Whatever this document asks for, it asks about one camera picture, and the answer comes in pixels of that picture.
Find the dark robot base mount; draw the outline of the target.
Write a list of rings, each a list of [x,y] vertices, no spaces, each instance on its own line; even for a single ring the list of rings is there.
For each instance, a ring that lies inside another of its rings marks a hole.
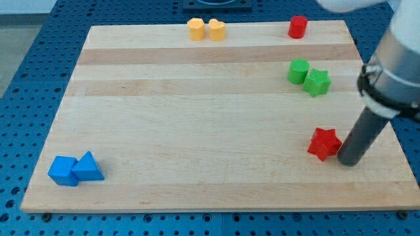
[[[183,11],[191,10],[251,10],[253,0],[182,0]]]

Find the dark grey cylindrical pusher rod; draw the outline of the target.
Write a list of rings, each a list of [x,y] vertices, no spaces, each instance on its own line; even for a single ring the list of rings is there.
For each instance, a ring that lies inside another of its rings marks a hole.
[[[348,167],[356,166],[390,119],[364,108],[339,151],[339,162]]]

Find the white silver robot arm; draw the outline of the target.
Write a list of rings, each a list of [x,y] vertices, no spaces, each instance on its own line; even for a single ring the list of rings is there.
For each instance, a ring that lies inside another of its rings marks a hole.
[[[419,120],[419,2],[401,0],[357,87],[366,105],[340,147],[337,158],[358,164],[394,117]]]

